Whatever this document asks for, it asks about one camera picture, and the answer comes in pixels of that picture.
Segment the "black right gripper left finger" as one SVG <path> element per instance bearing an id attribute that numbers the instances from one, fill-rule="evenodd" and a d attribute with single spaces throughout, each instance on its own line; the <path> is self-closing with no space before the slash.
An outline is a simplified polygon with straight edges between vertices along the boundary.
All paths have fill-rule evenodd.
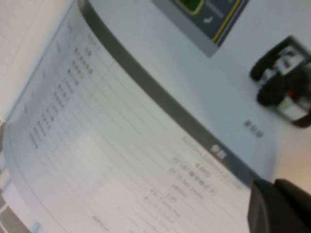
<path id="1" fill-rule="evenodd" d="M 247 215 L 251 233 L 288 233 L 291 214 L 287 201 L 272 183 L 254 181 Z"/>

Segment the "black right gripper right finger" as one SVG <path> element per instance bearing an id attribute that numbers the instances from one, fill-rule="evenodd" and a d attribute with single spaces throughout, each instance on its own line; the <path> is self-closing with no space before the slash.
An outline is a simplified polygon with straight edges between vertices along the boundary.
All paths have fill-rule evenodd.
<path id="1" fill-rule="evenodd" d="M 311 195 L 286 179 L 277 179 L 274 183 L 298 219 L 311 232 Z"/>

